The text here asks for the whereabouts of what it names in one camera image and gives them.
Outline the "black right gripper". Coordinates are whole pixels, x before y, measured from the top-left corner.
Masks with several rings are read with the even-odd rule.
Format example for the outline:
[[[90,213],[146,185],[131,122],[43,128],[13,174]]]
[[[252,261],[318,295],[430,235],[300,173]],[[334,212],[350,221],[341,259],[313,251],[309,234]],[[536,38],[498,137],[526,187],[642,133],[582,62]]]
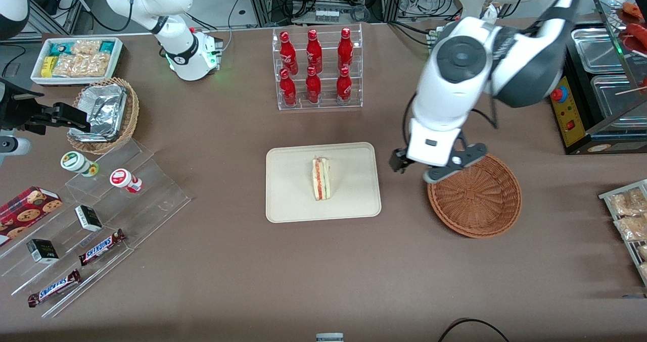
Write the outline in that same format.
[[[65,127],[81,132],[91,131],[86,112],[65,103],[47,107],[35,100],[38,96],[42,94],[2,79],[2,130],[46,133],[48,127]],[[48,121],[42,120],[44,114]]]

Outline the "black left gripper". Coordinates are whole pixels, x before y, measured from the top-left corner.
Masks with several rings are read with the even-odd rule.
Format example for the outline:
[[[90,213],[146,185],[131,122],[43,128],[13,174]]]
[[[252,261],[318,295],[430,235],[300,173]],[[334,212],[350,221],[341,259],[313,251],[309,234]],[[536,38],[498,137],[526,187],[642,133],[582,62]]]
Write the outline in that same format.
[[[412,163],[415,161],[407,157],[407,149],[397,149],[391,153],[389,164],[393,172],[402,174]]]

